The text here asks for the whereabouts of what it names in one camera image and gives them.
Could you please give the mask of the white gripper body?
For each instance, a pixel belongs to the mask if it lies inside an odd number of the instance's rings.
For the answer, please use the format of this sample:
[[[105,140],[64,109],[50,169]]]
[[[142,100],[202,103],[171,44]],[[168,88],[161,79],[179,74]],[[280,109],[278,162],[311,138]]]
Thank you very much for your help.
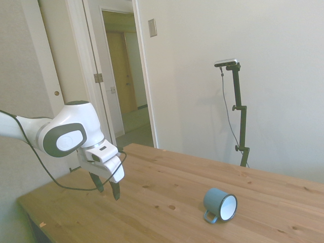
[[[77,150],[79,163],[83,169],[114,183],[118,183],[125,175],[119,155],[116,149],[108,152],[106,149]]]

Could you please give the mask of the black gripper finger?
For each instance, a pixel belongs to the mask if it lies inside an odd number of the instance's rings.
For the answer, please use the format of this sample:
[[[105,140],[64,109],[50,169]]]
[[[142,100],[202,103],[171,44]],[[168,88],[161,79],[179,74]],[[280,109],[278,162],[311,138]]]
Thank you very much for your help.
[[[98,190],[99,192],[103,192],[103,191],[104,191],[104,186],[103,186],[103,184],[102,184],[102,182],[101,182],[99,176],[96,175],[96,174],[93,174],[93,173],[91,173],[91,172],[89,172],[89,174],[90,174],[91,179],[92,179],[92,181],[94,182],[94,184],[95,184],[97,190]]]
[[[112,193],[113,193],[113,197],[115,200],[119,200],[120,198],[120,185],[119,183],[114,183],[114,182],[109,182],[110,186],[112,188]]]

